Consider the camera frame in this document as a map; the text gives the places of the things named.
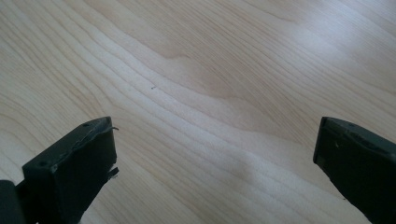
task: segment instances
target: black object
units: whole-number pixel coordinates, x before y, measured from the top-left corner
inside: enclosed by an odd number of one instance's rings
[[[111,118],[78,126],[23,165],[15,188],[0,181],[0,222],[75,224],[109,178],[117,154]]]
[[[323,118],[314,163],[373,223],[396,223],[396,145],[356,124]]]

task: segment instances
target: wooden surface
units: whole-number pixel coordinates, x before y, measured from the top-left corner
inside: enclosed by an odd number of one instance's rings
[[[368,223],[312,162],[323,116],[396,141],[396,4],[0,1],[0,178],[109,115],[87,223]]]

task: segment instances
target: wooden table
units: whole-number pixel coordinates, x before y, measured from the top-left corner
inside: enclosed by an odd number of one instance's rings
[[[0,178],[111,116],[82,223],[368,223],[312,162],[323,116],[396,141],[396,4],[0,1]]]

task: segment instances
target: light wood tabletop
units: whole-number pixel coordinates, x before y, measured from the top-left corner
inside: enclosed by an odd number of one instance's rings
[[[321,117],[396,141],[396,4],[0,1],[0,179],[111,116],[81,223],[369,223],[312,162]]]

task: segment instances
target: black plastic part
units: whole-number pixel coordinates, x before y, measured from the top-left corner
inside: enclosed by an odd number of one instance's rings
[[[373,223],[396,223],[396,145],[358,125],[323,118],[314,163]]]
[[[23,165],[25,179],[14,192],[25,223],[79,223],[102,186],[118,172],[112,169],[117,160],[113,129],[110,117],[91,120]],[[15,197],[7,200],[17,202]],[[5,211],[0,210],[1,223]]]
[[[0,211],[0,223],[25,224],[15,186],[8,180],[0,180]]]

